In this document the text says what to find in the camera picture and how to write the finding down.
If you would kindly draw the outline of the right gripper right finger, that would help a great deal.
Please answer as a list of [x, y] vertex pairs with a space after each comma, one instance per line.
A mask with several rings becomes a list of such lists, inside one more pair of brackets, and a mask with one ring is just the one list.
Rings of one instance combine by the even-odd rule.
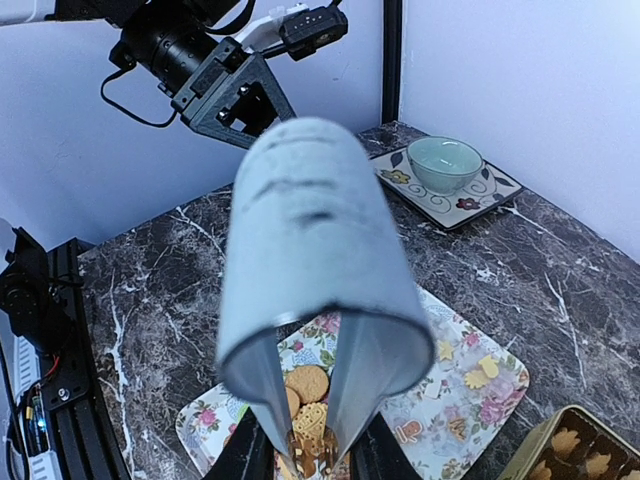
[[350, 451], [353, 480], [421, 480], [383, 416], [377, 413]]

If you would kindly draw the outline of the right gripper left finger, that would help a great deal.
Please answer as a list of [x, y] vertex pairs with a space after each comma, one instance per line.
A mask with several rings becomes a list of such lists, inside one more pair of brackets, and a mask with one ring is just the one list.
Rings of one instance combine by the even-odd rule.
[[274, 476], [274, 448], [248, 409], [203, 480], [269, 480]]

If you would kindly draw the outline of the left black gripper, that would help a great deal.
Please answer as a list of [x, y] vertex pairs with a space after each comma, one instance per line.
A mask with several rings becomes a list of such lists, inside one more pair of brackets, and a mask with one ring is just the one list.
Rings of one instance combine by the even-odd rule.
[[249, 148], [272, 124], [295, 112], [266, 60], [224, 38], [171, 100], [194, 133]]

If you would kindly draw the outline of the metal serving tongs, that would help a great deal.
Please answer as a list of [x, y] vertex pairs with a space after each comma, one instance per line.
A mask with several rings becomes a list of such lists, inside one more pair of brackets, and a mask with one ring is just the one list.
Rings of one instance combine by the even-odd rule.
[[329, 456], [341, 460], [381, 402], [419, 383], [436, 354], [373, 167], [334, 122], [294, 118], [247, 151], [233, 188], [216, 367], [272, 445], [293, 454], [279, 325], [336, 312]]

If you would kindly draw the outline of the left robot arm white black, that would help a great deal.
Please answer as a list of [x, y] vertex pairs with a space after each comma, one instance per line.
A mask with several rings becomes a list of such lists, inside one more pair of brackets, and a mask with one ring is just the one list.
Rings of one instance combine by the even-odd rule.
[[348, 32], [336, 1], [277, 7], [258, 19], [254, 8], [252, 1], [4, 1], [1, 23], [106, 21], [120, 32], [109, 81], [142, 66], [194, 133], [247, 149], [295, 116], [268, 59], [302, 60]]

